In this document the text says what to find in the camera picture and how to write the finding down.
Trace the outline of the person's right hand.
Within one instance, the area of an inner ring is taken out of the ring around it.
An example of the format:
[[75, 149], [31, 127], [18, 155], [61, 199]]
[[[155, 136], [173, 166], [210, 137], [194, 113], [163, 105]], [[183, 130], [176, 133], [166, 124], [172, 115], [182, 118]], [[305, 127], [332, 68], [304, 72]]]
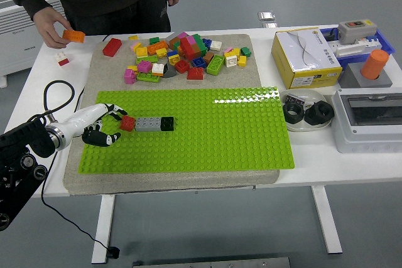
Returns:
[[60, 23], [65, 29], [72, 30], [68, 20], [51, 7], [46, 7], [33, 16], [33, 22], [43, 38], [46, 46], [53, 49], [64, 49], [70, 43], [56, 32], [55, 23]]

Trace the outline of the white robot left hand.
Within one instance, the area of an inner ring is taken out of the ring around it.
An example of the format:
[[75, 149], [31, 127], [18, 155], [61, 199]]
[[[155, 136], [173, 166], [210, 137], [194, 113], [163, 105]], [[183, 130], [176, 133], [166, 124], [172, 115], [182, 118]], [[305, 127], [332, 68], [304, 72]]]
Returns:
[[56, 128], [61, 131], [61, 138], [57, 151], [65, 149], [74, 137], [82, 137], [84, 143], [107, 147], [114, 144], [121, 136], [119, 132], [115, 134], [106, 134], [101, 132], [102, 118], [105, 115], [110, 115], [115, 120], [121, 121], [122, 116], [128, 113], [121, 107], [115, 104], [95, 104], [84, 109], [76, 111], [67, 120], [58, 123]]

